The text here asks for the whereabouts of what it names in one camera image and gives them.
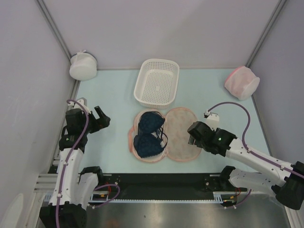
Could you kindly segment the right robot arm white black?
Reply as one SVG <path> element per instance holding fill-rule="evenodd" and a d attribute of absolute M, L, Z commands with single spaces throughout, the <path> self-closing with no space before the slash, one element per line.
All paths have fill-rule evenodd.
<path fill-rule="evenodd" d="M 243 187 L 274 196 L 284 206 L 299 210 L 304 200 L 304 164 L 285 162 L 254 150 L 243 144 L 234 134 L 217 128 L 211 129 L 203 122 L 193 123 L 187 132 L 189 144 L 214 155 L 239 161 L 254 173 L 245 173 L 236 168 L 225 168 L 219 178 L 223 190 Z"/>

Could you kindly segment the floral mesh laundry bag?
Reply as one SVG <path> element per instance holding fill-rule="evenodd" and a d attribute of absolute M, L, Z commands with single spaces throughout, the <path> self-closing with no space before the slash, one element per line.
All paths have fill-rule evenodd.
<path fill-rule="evenodd" d="M 163 129 L 168 137 L 168 140 L 165 137 L 163 138 L 164 142 L 162 142 L 162 145 L 167 143 L 164 151 L 153 157 L 140 158 L 134 148 L 133 140 L 138 134 L 138 123 L 141 115 L 148 111 L 159 112 L 156 109 L 146 109 L 139 112 L 134 119 L 133 127 L 128 133 L 129 150 L 137 159 L 143 162 L 155 163 L 164 157 L 168 157 L 176 162 L 189 162 L 199 156 L 201 149 L 188 144 L 190 135 L 187 133 L 187 129 L 197 121 L 197 117 L 190 109 L 178 107 L 171 109 L 166 115 L 159 112 L 165 118 Z"/>

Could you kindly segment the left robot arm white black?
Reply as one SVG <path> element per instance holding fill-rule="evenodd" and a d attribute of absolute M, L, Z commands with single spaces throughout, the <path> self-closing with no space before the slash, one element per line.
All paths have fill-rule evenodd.
<path fill-rule="evenodd" d="M 57 181 L 47 206 L 41 207 L 39 218 L 47 228 L 84 228 L 87 224 L 89 199 L 105 184 L 99 166 L 79 170 L 88 134 L 98 132 L 110 124 L 110 117 L 99 106 L 98 118 L 85 105 L 74 104 L 66 112 L 66 125 L 59 140 L 60 160 Z"/>

